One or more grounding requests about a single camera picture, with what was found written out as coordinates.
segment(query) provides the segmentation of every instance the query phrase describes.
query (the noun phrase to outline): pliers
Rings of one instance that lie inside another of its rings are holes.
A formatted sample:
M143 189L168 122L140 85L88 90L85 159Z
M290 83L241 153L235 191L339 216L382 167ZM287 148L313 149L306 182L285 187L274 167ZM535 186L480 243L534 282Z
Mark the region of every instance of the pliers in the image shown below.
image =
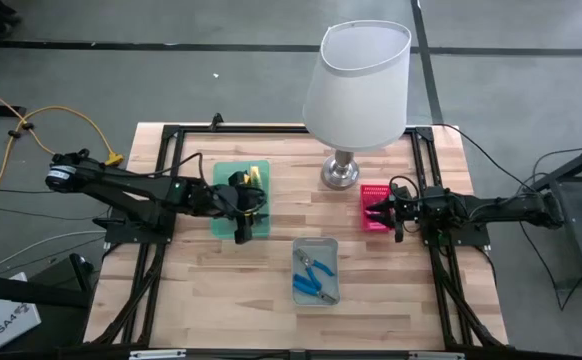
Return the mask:
M336 302L338 302L336 298L325 292L322 292L322 290L317 288L313 281L305 278L302 275L298 274L293 275L293 287L307 295L317 296L320 300L325 301L329 304L335 304Z
M328 266L324 265L323 263L321 263L317 260L311 259L311 257L306 252L304 252L304 250L295 249L294 253L300 259L300 261L304 264L304 266L307 268L307 274L309 274L309 278L311 279L311 282L313 283L313 285L315 285L315 287L318 290L322 290L322 284L320 283L318 278L313 273L313 269L311 269L312 266L315 266L318 269L324 271L324 273L329 275L329 276L335 275L333 273L333 271L331 271L331 269L329 269Z

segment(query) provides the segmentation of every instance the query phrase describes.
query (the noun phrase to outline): pink basket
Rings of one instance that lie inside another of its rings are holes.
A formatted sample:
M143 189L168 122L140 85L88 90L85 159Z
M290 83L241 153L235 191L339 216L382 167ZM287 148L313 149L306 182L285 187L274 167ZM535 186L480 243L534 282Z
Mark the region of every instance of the pink basket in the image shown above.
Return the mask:
M366 207L376 204L389 196L388 185L362 185L360 186L360 205L362 206L362 230L374 232L388 232L390 229L378 222L371 221L366 214L372 214L372 211L366 211Z

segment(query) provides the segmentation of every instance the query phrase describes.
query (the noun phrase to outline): yellow cable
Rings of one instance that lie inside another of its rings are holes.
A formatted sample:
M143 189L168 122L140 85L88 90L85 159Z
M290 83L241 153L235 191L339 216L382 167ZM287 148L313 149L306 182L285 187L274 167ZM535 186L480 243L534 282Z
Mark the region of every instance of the yellow cable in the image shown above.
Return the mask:
M68 111L76 116L81 117L82 119L86 120L89 124L91 124L91 126L93 126L93 128L98 132L98 134L100 134L100 137L102 138L102 141L104 141L104 145L107 147L107 150L109 150L109 159L105 162L106 165L117 165L119 163L121 163L124 158L122 157L122 155L120 154L116 154L112 149L111 146L109 145L109 142L107 141L106 137L104 136L104 134L102 133L102 131L100 130L100 128L98 128L98 126L95 124L95 122L93 122L93 120L89 119L86 115L81 114L73 109L64 107L64 106L48 106L42 109L38 109L30 114L28 114L25 117L22 117L22 115L20 115L20 113L18 113L17 111L15 111L15 109L13 107L11 107L11 105L9 105L6 101L2 100L2 98L0 98L0 103L4 106L6 106L7 109L9 109L9 111L11 111L16 117L18 117L20 119L20 121L18 122L18 125L15 127L15 131L19 131L20 127L22 127L22 125L27 123L27 120L30 119L33 115L39 114L43 111L46 110L52 110L52 109L56 109L56 110L64 110L64 111ZM36 133L33 131L33 129L29 129L28 130L31 135L33 136L33 138L35 139L35 142L42 148L42 150L48 152L51 155L54 155L55 152L53 152L52 150L50 150L49 148L47 148L46 146L44 146L42 144L42 142L40 141L40 139L38 138L38 135L36 135ZM7 148L4 152L4 157L2 159L2 166L0 167L0 182L2 181L2 177L4 176L4 171L7 167L7 162L9 160L9 155L11 154L11 149L13 147L13 137L9 138L9 142L7 142Z

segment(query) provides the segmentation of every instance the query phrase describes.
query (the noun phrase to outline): gray floor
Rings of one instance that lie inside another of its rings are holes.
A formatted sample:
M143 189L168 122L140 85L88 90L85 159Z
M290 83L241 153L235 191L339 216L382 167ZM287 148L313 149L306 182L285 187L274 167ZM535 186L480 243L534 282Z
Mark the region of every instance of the gray floor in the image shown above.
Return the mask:
M431 46L582 47L582 0L421 0ZM408 0L96 0L12 2L25 17L18 39L319 44L325 28L352 19L402 22L413 30ZM315 54L114 52L0 49L0 96L34 109L62 104L101 126L128 154L139 121L298 122ZM432 59L443 115L513 174L526 177L541 154L582 146L582 58ZM430 123L419 56L411 57L409 122ZM63 113L35 121L56 151L82 147L104 157L94 131ZM0 162L14 120L0 119ZM516 184L466 144L476 194L506 196ZM569 156L547 159L550 170ZM49 156L16 144L3 188L44 189ZM0 194L0 206L67 217L105 210L79 195ZM559 278L582 272L561 231L532 229ZM97 230L0 212L0 259L59 233ZM547 275L516 225L491 226L492 256L509 339L522 349L582 355L582 291L560 312ZM97 236L42 246L10 265L35 260ZM96 264L101 244L81 249ZM48 264L23 269L34 274Z

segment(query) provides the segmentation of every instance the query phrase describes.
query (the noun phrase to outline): lamp base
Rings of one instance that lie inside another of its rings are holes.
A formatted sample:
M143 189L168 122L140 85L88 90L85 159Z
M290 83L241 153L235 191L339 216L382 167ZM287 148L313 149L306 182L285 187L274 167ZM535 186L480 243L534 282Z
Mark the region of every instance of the lamp base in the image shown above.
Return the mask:
M333 190L348 189L358 181L359 177L360 168L358 168L358 164L353 160L352 155L349 161L343 166L338 164L335 155L329 156L324 162L324 165L322 165L322 181Z

